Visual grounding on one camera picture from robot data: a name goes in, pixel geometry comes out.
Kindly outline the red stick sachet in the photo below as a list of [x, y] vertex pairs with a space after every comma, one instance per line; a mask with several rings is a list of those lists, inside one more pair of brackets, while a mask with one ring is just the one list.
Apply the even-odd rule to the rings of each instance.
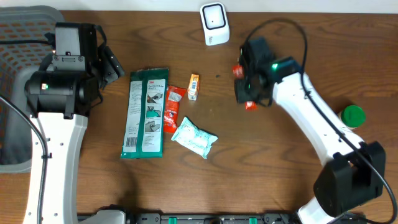
[[257, 109], [258, 91], [251, 86], [250, 82], [244, 76], [242, 65], [233, 66], [234, 74], [234, 92], [238, 104], [244, 104], [246, 110]]

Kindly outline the small orange white box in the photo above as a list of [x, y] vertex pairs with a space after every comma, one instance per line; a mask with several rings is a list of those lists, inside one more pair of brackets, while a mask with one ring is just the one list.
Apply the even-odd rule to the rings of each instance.
[[187, 95], [189, 100], [196, 101], [198, 97], [198, 91], [200, 86], [200, 76], [192, 74], [190, 77], [190, 83], [187, 89]]

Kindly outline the green 3M wipes pack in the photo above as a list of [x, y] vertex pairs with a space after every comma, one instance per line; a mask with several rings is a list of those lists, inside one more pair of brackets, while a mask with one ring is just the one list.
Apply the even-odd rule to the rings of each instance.
[[169, 70], [153, 68], [130, 74], [122, 159], [161, 158]]

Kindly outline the red snack bag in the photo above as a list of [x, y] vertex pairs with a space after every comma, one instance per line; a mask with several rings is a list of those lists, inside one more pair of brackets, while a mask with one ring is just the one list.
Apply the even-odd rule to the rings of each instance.
[[177, 130], [177, 118], [180, 101], [187, 90], [184, 88], [169, 85], [166, 92], [164, 132], [173, 134]]

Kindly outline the light teal tissue pack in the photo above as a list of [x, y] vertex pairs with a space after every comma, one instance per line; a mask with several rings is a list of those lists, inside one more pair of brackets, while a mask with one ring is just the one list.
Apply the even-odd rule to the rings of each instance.
[[218, 140], [218, 137], [197, 128], [188, 117], [184, 117], [171, 140], [207, 159], [212, 144]]

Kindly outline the green lid white jar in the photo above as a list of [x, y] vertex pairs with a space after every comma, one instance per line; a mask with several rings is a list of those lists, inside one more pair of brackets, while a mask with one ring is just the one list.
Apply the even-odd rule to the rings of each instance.
[[350, 129], [356, 129], [364, 124], [366, 115], [357, 105], [349, 105], [338, 113], [339, 119]]

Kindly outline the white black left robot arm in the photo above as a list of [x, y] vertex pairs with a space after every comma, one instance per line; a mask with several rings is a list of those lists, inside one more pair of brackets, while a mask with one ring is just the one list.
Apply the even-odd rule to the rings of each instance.
[[77, 223], [78, 163], [88, 118], [102, 89], [124, 75], [101, 26], [59, 22], [55, 50], [25, 83], [32, 159], [25, 223]]

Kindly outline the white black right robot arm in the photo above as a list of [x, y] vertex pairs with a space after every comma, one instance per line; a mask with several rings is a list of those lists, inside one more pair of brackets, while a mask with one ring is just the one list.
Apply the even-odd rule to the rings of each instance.
[[314, 197], [296, 213], [298, 223], [366, 223], [349, 211], [382, 195], [386, 152], [378, 142], [365, 143], [325, 103], [294, 58], [275, 59], [265, 39], [241, 46], [235, 82], [239, 103], [277, 104], [296, 122], [322, 165]]

